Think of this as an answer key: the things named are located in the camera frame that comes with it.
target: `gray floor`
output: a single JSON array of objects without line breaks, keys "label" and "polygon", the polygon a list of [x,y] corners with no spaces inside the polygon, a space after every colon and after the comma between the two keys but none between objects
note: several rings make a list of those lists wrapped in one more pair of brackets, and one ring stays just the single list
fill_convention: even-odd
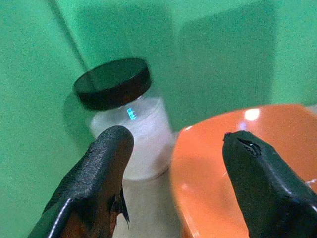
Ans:
[{"label": "gray floor", "polygon": [[124,182],[129,228],[118,216],[114,238],[179,238],[180,223],[172,201],[169,171],[148,182]]}]

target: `orange bowl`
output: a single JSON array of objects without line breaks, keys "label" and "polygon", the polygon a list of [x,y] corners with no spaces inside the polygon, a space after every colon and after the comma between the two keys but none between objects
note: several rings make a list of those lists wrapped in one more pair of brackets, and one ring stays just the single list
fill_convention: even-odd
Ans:
[{"label": "orange bowl", "polygon": [[[184,128],[170,170],[184,238],[248,237],[222,158],[224,134],[239,130],[271,144],[304,181],[317,179],[317,116],[301,105],[243,109]],[[317,181],[310,186],[317,193]]]}]

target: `black lid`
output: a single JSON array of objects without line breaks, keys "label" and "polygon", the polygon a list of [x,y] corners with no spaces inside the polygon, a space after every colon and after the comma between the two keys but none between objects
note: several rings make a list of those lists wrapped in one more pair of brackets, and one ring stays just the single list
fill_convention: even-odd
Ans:
[{"label": "black lid", "polygon": [[137,99],[150,85],[150,73],[145,61],[126,58],[102,64],[84,73],[74,83],[74,92],[86,108],[107,110]]}]

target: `green wall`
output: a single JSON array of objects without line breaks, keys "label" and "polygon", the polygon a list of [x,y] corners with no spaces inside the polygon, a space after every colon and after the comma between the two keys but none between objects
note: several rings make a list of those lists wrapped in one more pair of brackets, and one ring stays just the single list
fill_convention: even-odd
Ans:
[{"label": "green wall", "polygon": [[2,0],[0,237],[25,237],[92,137],[72,84],[144,57],[175,130],[254,105],[317,103],[315,0]]}]

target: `white powder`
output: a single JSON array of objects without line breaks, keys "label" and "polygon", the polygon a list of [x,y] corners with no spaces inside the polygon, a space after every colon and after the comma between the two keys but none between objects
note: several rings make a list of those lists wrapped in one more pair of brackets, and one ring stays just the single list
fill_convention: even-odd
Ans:
[{"label": "white powder", "polygon": [[151,179],[168,168],[172,133],[162,98],[141,97],[118,109],[98,112],[90,129],[97,138],[114,125],[126,127],[134,137],[133,152],[123,175],[125,180]]}]

